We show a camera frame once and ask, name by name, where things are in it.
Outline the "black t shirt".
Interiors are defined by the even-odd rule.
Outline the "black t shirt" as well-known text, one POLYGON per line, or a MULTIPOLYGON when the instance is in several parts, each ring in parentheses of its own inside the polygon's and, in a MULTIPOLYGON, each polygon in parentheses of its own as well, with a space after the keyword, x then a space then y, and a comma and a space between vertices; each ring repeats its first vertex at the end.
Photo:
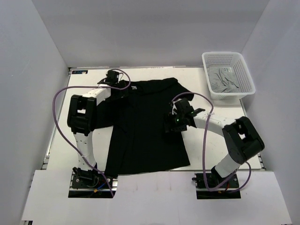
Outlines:
POLYGON ((181 133, 166 133, 170 102, 187 92, 176 78, 131 82, 128 96, 97 106, 96 128, 113 127, 105 174, 130 175, 190 165, 181 133))

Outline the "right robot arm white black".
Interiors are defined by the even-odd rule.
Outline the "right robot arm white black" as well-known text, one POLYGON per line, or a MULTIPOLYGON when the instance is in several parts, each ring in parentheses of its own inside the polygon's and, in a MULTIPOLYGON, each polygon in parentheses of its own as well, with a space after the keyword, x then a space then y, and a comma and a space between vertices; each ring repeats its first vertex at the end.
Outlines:
POLYGON ((246 163, 260 153, 264 142, 248 117, 230 119, 217 116, 203 109, 173 109, 164 115, 164 127, 167 133, 183 132, 187 127, 204 130, 202 143, 202 167, 205 172, 206 140, 208 132, 224 138, 227 155, 211 169, 211 173, 223 184, 246 163))

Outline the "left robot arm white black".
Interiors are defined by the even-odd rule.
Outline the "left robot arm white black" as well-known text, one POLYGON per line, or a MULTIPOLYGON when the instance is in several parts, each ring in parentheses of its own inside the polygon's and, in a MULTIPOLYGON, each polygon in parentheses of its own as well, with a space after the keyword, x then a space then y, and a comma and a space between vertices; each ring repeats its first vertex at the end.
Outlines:
POLYGON ((92 143, 98 119, 97 106, 104 101, 110 102, 125 97, 130 84, 131 82, 124 80, 104 82, 83 95, 71 97, 67 125, 76 141, 77 172, 90 172, 97 168, 92 143))

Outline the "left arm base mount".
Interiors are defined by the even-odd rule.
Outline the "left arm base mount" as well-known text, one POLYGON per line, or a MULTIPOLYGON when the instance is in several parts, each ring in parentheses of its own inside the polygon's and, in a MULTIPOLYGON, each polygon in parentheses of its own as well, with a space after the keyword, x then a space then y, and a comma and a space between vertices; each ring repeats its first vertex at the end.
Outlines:
POLYGON ((103 175, 97 171, 85 171, 81 168, 74 167, 69 186, 68 198, 113 198, 112 193, 115 195, 117 190, 117 178, 107 176, 106 179, 109 182, 110 187, 103 175))

